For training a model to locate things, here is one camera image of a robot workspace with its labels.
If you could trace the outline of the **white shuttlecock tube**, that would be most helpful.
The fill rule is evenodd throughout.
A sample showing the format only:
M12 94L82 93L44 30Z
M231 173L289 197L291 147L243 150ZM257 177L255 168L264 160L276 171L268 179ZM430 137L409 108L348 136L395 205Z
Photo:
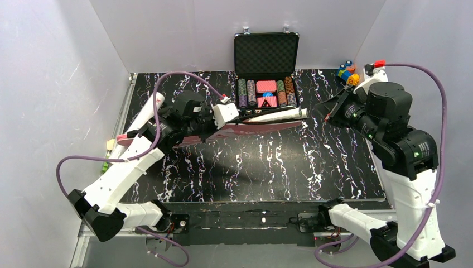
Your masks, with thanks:
M133 140L138 137L139 130L155 117L154 108L159 109L164 100L165 97L161 93L156 93L155 97L153 97L153 94L150 95L150 98L146 101L126 132L115 138L115 146L112 149L110 159L118 159L124 154Z

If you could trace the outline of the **pink racket bag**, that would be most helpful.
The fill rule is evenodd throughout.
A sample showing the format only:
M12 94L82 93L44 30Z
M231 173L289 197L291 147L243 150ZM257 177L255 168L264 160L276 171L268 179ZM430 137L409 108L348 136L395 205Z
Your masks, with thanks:
M227 124L222 129L218 130L215 134L206 139L206 141L213 141L224 138L234 138L239 136L258 136L269 132L281 131L288 128L294 128L300 126L302 120L282 122L282 123L270 123L270 124ZM128 148L133 137L128 138L127 134L117 136L118 145ZM190 137L184 137L183 141L179 145L175 145L173 148L186 147L201 143L201 140L197 135Z

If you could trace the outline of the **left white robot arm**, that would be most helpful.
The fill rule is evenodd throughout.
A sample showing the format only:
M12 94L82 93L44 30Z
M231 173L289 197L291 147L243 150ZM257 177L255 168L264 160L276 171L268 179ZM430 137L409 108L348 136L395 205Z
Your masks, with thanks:
M72 190L67 199L80 219L99 241L115 237L125 228L158 227L168 210L159 201L121 203L128 189L185 137L200 141L222 129L238 116L234 103L224 97L207 105L195 92L183 92L174 102L156 93L150 96L130 125L128 146L118 145L112 166L84 190Z

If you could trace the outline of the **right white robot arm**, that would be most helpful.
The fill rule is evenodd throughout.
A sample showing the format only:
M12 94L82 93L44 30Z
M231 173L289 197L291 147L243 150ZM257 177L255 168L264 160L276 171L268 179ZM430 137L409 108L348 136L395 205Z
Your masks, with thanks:
M412 96L393 82L367 89L344 88L315 107L327 123L363 135L391 183L396 221L383 221L334 199L318 208L323 227L345 229L368 244L380 261L399 254L391 267L429 267L456 256L445 244L431 201L439 165L437 145L425 131L409 125Z

